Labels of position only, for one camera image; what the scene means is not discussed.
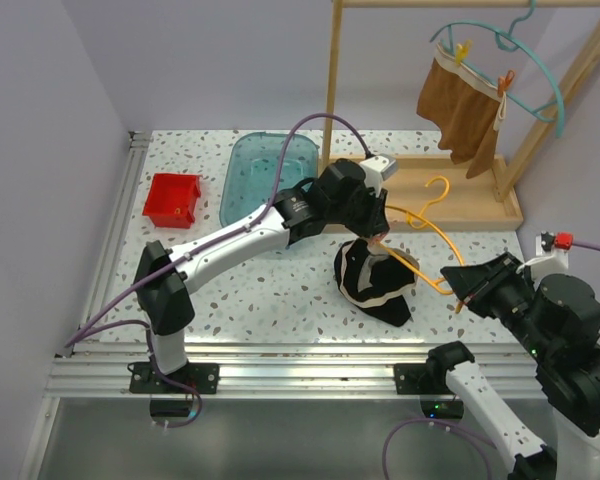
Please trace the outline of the pink clothespin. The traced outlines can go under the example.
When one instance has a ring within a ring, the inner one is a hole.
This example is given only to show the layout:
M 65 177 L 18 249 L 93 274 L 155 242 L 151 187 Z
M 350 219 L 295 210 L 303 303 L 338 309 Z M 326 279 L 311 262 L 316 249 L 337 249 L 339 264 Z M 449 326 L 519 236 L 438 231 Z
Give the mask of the pink clothespin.
M 377 236 L 369 238 L 367 240 L 369 250 L 373 251 L 373 252 L 380 251 L 383 248 L 382 242 L 383 242 L 384 238 L 385 238 L 384 235 L 377 235 Z

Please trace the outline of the yellow plastic hanger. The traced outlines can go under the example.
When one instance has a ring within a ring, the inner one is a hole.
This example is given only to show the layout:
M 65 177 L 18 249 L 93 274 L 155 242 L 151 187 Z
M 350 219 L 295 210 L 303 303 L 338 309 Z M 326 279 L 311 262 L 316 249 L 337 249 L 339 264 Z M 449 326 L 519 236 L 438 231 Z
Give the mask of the yellow plastic hanger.
M 432 230 L 446 243 L 446 245 L 449 247 L 449 249 L 453 253 L 454 258 L 458 261 L 459 265 L 464 266 L 465 265 L 464 258 L 461 255 L 461 253 L 460 253 L 459 249 L 457 248 L 457 246 L 455 245 L 455 243 L 450 239 L 450 237 L 438 225 L 436 225 L 435 223 L 433 223 L 432 221 L 430 221 L 429 219 L 427 219 L 424 216 L 424 214 L 426 213 L 426 211 L 428 210 L 429 207 L 442 202 L 450 193 L 450 190 L 451 190 L 450 181 L 443 175 L 437 175 L 437 176 L 431 178 L 425 184 L 425 187 L 430 187 L 436 182 L 441 182 L 443 184 L 442 193 L 437 198 L 434 198 L 433 200 L 428 201 L 421 208 L 421 210 L 418 213 L 415 213 L 406 208 L 389 205 L 389 204 L 387 204 L 385 206 L 385 209 L 403 214 L 407 225 L 414 230 L 422 230 L 424 228 L 429 228 L 430 230 Z M 397 260 L 403 267 L 405 267 L 407 270 L 409 270 L 411 273 L 413 273 L 417 279 L 422 279 L 426 285 L 428 285 L 431 289 L 433 289 L 439 295 L 451 296 L 454 294 L 454 292 L 452 290 L 444 289 L 441 287 L 441 285 L 446 282 L 446 280 L 444 278 L 438 278 L 436 280 L 432 280 L 426 274 L 421 272 L 418 267 L 415 267 L 413 264 L 408 262 L 405 258 L 399 256 L 397 253 L 392 251 L 388 246 L 381 244 L 381 247 L 392 258 Z

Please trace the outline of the brown underwear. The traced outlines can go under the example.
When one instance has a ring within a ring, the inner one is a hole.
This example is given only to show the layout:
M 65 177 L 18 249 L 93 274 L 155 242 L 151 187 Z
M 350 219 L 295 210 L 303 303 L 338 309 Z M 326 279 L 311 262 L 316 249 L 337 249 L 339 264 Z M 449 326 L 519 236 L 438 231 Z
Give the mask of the brown underwear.
M 438 146 L 453 164 L 465 164 L 467 179 L 492 168 L 507 113 L 507 96 L 474 69 L 458 63 L 438 44 L 416 106 L 440 131 Z

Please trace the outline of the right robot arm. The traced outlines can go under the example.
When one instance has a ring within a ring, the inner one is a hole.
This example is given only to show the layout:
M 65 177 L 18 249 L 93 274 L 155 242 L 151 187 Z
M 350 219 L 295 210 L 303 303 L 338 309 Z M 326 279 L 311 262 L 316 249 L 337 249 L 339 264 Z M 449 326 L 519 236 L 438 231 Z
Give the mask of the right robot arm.
M 548 446 L 519 419 L 460 341 L 429 351 L 429 387 L 460 397 L 509 478 L 600 479 L 600 303 L 594 290 L 565 273 L 535 281 L 509 253 L 479 265 L 447 266 L 441 274 L 470 312 L 499 320 L 535 361 L 557 446 Z

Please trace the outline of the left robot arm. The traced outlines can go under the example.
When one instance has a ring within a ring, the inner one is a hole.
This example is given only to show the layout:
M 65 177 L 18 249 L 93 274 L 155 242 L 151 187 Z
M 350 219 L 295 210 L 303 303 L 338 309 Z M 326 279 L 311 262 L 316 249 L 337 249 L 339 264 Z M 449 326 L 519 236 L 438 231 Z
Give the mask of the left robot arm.
M 388 192 L 383 184 L 396 170 L 395 159 L 386 155 L 361 162 L 339 159 L 319 177 L 277 192 L 272 204 L 206 237 L 171 249 L 159 241 L 148 243 L 134 283 L 150 322 L 155 384 L 173 393 L 187 383 L 185 330 L 195 317 L 193 293 L 225 271 L 318 236 L 329 225 L 363 238 L 387 233 Z

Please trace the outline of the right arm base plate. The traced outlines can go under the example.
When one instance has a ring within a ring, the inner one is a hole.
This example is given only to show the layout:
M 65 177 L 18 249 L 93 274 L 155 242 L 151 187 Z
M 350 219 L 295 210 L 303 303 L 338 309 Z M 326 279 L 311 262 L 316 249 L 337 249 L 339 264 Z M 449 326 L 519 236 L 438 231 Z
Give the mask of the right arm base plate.
M 398 395 L 446 395 L 450 390 L 429 374 L 424 363 L 393 365 L 395 391 Z

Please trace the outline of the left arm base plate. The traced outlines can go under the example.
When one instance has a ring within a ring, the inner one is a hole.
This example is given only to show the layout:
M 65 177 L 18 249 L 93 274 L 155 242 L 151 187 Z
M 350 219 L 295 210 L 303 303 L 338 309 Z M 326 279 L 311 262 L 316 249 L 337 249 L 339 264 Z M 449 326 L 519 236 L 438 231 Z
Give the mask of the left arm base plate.
M 149 362 L 127 365 L 131 374 L 129 391 L 132 394 L 178 394 L 184 390 L 161 380 Z M 219 382 L 219 365 L 215 363 L 188 363 L 166 375 L 172 382 L 195 389 L 199 394 L 215 394 Z

